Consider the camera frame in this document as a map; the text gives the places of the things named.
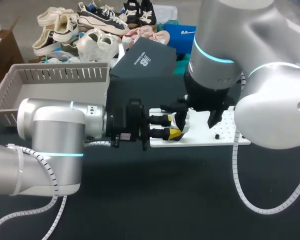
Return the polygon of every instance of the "gray plastic basket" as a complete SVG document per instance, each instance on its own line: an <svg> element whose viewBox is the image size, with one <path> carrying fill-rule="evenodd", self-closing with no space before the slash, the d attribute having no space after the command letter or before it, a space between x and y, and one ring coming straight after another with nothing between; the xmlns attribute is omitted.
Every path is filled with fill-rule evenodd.
<svg viewBox="0 0 300 240"><path fill-rule="evenodd" d="M15 64L0 84L0 120L17 125L27 98L106 105L110 66L106 62Z"/></svg>

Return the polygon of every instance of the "sneaker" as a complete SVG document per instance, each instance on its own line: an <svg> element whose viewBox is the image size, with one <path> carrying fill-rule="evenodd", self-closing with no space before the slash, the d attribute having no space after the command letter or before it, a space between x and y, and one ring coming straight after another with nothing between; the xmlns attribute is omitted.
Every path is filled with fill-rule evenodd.
<svg viewBox="0 0 300 240"><path fill-rule="evenodd" d="M120 37L104 33L100 29L89 30L77 43L80 59L87 61L108 61L119 52Z"/></svg>
<svg viewBox="0 0 300 240"><path fill-rule="evenodd" d="M157 18L155 15L154 6L150 0L142 0L140 5L142 16L140 17L141 26L149 25L153 31L157 32Z"/></svg>
<svg viewBox="0 0 300 240"><path fill-rule="evenodd" d="M109 9L99 7L88 10L82 2L78 4L79 26L97 28L115 35L125 35L129 32L128 25L116 16L110 16Z"/></svg>
<svg viewBox="0 0 300 240"><path fill-rule="evenodd" d="M80 37L78 35L73 36L69 41L61 43L61 50L70 53L74 56L78 56L77 43Z"/></svg>
<svg viewBox="0 0 300 240"><path fill-rule="evenodd" d="M100 60L110 60L114 56L116 56L119 53L120 43L120 37L112 35L110 33L104 34L103 37L100 39L100 42L98 43L98 57L100 58Z"/></svg>
<svg viewBox="0 0 300 240"><path fill-rule="evenodd" d="M142 37L145 33L152 33L151 26L142 26L135 29L130 30L125 36L122 37L122 43L124 49L130 49L135 42Z"/></svg>
<svg viewBox="0 0 300 240"><path fill-rule="evenodd" d="M54 32L49 27L43 28L40 38L32 45L36 56L45 56L61 47L60 42L56 42L53 38Z"/></svg>
<svg viewBox="0 0 300 240"><path fill-rule="evenodd" d="M121 13L121 12L116 12L115 11L115 8L112 7L112 6L108 6L108 5L102 5L100 6L100 2L97 2L98 4L95 3L95 1L92 1L92 4L95 8L100 8L100 9L103 9L103 10L109 10L109 15L111 17L118 17L120 18L123 22L127 22L128 18L127 16L124 14L124 13Z"/></svg>
<svg viewBox="0 0 300 240"><path fill-rule="evenodd" d="M163 30L159 32L146 32L142 35L143 38L150 39L152 41L167 45L170 40L169 32Z"/></svg>
<svg viewBox="0 0 300 240"><path fill-rule="evenodd" d="M105 33L98 28L94 28L87 31L76 44L78 51L84 53L88 41L95 41L96 43L99 43L100 40L103 38L104 34Z"/></svg>
<svg viewBox="0 0 300 240"><path fill-rule="evenodd" d="M72 9L64 9L63 7L49 7L47 11L37 17L38 24L41 27L53 25L56 19L63 14L74 14Z"/></svg>
<svg viewBox="0 0 300 240"><path fill-rule="evenodd" d="M64 14L54 23L53 39L58 42L66 42L75 34L79 33L77 14Z"/></svg>
<svg viewBox="0 0 300 240"><path fill-rule="evenodd" d="M125 15L127 17L127 24L130 29L135 29L139 27L139 18L140 18L140 4L137 0L128 0L126 3L123 3L125 8Z"/></svg>

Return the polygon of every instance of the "yellow object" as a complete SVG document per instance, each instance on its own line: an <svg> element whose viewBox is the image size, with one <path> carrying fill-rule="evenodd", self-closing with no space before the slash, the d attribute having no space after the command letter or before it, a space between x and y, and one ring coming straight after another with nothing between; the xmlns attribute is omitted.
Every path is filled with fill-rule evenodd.
<svg viewBox="0 0 300 240"><path fill-rule="evenodd" d="M170 129L170 135L168 140L180 137L182 134L182 131L180 131L179 129Z"/></svg>

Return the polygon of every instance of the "shoe box lid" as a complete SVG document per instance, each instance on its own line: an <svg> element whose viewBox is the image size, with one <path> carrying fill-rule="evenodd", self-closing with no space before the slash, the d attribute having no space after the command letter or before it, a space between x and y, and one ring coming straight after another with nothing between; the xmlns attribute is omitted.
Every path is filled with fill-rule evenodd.
<svg viewBox="0 0 300 240"><path fill-rule="evenodd" d="M120 78L172 76L176 62L176 49L140 37L110 71L110 76Z"/></svg>
<svg viewBox="0 0 300 240"><path fill-rule="evenodd" d="M165 24L164 30L170 34L168 46L175 48L177 54L191 53L196 26Z"/></svg>

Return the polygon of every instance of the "black shoe box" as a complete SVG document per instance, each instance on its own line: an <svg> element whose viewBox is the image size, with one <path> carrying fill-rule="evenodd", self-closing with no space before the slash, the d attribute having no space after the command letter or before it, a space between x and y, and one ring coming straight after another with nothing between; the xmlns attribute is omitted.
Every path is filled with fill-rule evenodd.
<svg viewBox="0 0 300 240"><path fill-rule="evenodd" d="M110 71L111 77L172 76L176 68L176 49L140 37Z"/></svg>

